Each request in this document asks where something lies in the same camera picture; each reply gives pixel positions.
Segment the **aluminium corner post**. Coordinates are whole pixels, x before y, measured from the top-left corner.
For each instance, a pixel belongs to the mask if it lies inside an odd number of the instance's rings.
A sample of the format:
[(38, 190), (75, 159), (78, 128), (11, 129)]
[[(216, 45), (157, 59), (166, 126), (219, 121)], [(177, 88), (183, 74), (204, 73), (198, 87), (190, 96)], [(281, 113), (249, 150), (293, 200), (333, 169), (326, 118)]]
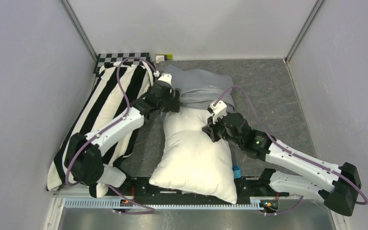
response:
[(79, 21), (71, 3), (69, 0), (59, 0), (61, 5), (63, 6), (69, 20), (71, 21), (74, 29), (77, 31), (77, 34), (79, 35), (81, 41), (83, 42), (85, 48), (87, 49), (88, 53), (90, 54), (92, 60), (96, 62), (97, 60), (97, 52), (95, 51), (92, 43), (90, 42), (85, 30), (83, 29), (83, 26), (81, 22)]
[(312, 23), (314, 22), (317, 14), (321, 10), (323, 4), (325, 3), (325, 0), (316, 0), (314, 3), (314, 6), (312, 7), (309, 15), (307, 16), (303, 26), (301, 27), (300, 31), (298, 32), (298, 35), (296, 39), (294, 40), (290, 50), (288, 51), (286, 57), (284, 58), (284, 62), (286, 65), (289, 65), (291, 59), (295, 55), (299, 45), (301, 44), (302, 40), (304, 39), (306, 33), (310, 29)]

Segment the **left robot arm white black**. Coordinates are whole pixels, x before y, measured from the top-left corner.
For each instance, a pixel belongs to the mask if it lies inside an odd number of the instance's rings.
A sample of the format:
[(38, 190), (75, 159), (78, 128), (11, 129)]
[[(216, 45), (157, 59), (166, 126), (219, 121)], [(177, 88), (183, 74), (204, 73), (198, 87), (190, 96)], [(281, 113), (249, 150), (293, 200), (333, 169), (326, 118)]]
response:
[(158, 80), (143, 96), (134, 100), (126, 111), (102, 128), (82, 135), (71, 136), (67, 148), (64, 166), (66, 183), (72, 176), (76, 184), (87, 186), (106, 184), (113, 187), (119, 195), (126, 195), (131, 190), (127, 175), (117, 167), (103, 162), (105, 153), (122, 138), (141, 128), (162, 112), (179, 112), (179, 88)]

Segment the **black white striped pillow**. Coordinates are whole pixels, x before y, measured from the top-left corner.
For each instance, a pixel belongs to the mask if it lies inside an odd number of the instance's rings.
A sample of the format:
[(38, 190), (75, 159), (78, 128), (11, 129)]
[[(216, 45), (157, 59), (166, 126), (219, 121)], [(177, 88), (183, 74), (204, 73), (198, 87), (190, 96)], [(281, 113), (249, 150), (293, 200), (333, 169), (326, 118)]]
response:
[(48, 191), (56, 191), (65, 184), (67, 169), (64, 160), (70, 137), (75, 133), (85, 135), (102, 128), (125, 112), (125, 99), (133, 102), (153, 85), (153, 73), (156, 69), (154, 63), (145, 61), (139, 65), (131, 62), (125, 62), (122, 66), (119, 64), (120, 62), (106, 63), (100, 68), (94, 89), (49, 167), (46, 183)]

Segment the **white toothed rail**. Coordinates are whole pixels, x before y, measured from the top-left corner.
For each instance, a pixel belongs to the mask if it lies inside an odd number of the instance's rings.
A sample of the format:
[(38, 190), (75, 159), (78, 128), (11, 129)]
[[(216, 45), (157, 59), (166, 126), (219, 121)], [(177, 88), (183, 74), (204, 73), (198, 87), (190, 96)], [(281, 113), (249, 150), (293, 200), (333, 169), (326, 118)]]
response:
[[(224, 202), (216, 197), (211, 196), (178, 196), (172, 197), (169, 194), (167, 197), (146, 197), (138, 200), (138, 203), (149, 206), (156, 210), (158, 209), (199, 209), (199, 210), (263, 210), (259, 205), (259, 199), (242, 198), (236, 204)], [(66, 198), (64, 207), (67, 208), (112, 208), (126, 209), (133, 207), (124, 202), (120, 197), (106, 198)]]

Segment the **blue small box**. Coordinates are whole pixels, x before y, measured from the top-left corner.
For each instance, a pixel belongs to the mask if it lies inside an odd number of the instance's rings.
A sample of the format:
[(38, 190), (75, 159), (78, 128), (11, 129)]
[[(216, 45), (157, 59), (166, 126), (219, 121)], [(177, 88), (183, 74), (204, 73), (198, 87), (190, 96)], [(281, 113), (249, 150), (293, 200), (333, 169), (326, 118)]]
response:
[(232, 171), (233, 171), (233, 177), (234, 179), (239, 179), (242, 177), (242, 173), (241, 173), (241, 169), (237, 164), (234, 164), (232, 166)]

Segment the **white yellow-green small block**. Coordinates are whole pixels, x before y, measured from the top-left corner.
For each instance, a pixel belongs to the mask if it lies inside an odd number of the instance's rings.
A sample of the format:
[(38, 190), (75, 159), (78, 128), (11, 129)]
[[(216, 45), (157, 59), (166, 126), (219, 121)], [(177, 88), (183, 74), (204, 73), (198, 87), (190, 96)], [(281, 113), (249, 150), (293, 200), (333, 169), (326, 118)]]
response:
[(156, 63), (160, 63), (160, 62), (163, 62), (163, 61), (169, 61), (169, 60), (172, 60), (172, 59), (173, 59), (172, 54), (162, 53), (162, 54), (156, 54), (156, 56), (155, 56)]

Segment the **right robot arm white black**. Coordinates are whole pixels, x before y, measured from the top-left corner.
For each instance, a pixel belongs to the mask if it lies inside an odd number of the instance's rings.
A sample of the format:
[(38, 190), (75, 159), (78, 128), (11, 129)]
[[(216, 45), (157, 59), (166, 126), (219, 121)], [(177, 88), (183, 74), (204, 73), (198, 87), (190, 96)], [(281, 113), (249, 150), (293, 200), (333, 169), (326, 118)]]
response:
[(212, 142), (224, 140), (237, 146), (253, 159), (276, 164), (293, 171), (290, 175), (265, 169), (258, 181), (258, 191), (269, 196), (273, 192), (316, 198), (343, 216), (352, 216), (359, 205), (361, 180), (357, 167), (322, 161), (295, 150), (263, 131), (253, 129), (239, 113), (229, 113), (202, 127)]

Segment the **right aluminium corner post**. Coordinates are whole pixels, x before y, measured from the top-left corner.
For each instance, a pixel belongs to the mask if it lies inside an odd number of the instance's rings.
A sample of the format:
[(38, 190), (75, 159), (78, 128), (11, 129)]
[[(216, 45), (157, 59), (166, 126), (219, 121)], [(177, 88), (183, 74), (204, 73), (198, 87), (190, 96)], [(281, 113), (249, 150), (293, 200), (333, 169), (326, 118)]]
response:
[(310, 29), (312, 23), (314, 22), (317, 14), (321, 10), (323, 4), (325, 3), (325, 0), (316, 0), (314, 3), (314, 6), (312, 7), (309, 15), (307, 16), (303, 26), (301, 27), (300, 31), (298, 32), (298, 35), (296, 39), (294, 40), (290, 50), (288, 51), (286, 57), (284, 58), (284, 62), (286, 65), (289, 65), (291, 59), (295, 55), (299, 45), (301, 44), (302, 40), (304, 39), (306, 33)]

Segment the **checkerboard calibration board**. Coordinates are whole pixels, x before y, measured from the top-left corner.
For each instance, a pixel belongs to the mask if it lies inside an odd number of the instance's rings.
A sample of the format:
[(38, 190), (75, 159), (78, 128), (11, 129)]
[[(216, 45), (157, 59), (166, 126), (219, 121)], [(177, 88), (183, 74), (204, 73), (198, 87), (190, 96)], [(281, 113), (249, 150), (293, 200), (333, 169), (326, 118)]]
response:
[(115, 63), (115, 62), (119, 62), (122, 61), (123, 59), (127, 58), (127, 57), (140, 57), (143, 59), (146, 59), (146, 61), (151, 61), (151, 57), (149, 52), (133, 52), (133, 53), (101, 53), (98, 54), (97, 56), (97, 60), (96, 60), (96, 64), (94, 67), (94, 74), (98, 74), (100, 68), (105, 64), (105, 63)]

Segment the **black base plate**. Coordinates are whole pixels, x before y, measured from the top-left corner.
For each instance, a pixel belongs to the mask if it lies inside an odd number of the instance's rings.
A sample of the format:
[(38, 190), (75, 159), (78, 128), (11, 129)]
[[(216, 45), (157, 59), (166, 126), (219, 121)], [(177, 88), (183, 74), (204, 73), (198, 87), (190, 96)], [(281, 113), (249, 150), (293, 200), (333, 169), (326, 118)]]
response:
[[(176, 189), (166, 189), (151, 185), (149, 177), (133, 177), (117, 190), (124, 196), (131, 196), (143, 205), (228, 205), (215, 196), (200, 195)], [(248, 204), (251, 197), (287, 197), (287, 192), (276, 192), (257, 177), (234, 179), (237, 204)]]

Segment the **grey pillowcase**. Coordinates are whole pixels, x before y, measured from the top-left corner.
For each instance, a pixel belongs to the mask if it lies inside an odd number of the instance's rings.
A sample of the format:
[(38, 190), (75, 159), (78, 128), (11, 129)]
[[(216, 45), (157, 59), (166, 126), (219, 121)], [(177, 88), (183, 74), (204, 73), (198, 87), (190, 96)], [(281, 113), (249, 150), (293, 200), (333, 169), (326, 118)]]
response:
[(203, 69), (181, 70), (169, 65), (165, 73), (172, 75), (172, 87), (180, 89), (180, 106), (206, 110), (221, 94), (233, 86), (227, 75), (218, 75)]

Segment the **left aluminium corner post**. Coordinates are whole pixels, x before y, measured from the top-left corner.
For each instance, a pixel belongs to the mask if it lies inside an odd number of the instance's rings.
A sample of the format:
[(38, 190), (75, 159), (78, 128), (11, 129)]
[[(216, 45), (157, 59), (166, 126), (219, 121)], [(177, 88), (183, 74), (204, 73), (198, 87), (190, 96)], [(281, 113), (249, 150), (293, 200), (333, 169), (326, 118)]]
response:
[(92, 43), (90, 42), (85, 30), (83, 29), (83, 26), (81, 22), (79, 21), (71, 3), (69, 0), (59, 0), (61, 5), (63, 6), (69, 20), (71, 21), (74, 29), (77, 31), (77, 34), (79, 35), (81, 41), (83, 42), (85, 48), (87, 49), (88, 53), (90, 54), (92, 60), (96, 62), (97, 60), (97, 52), (95, 51)]

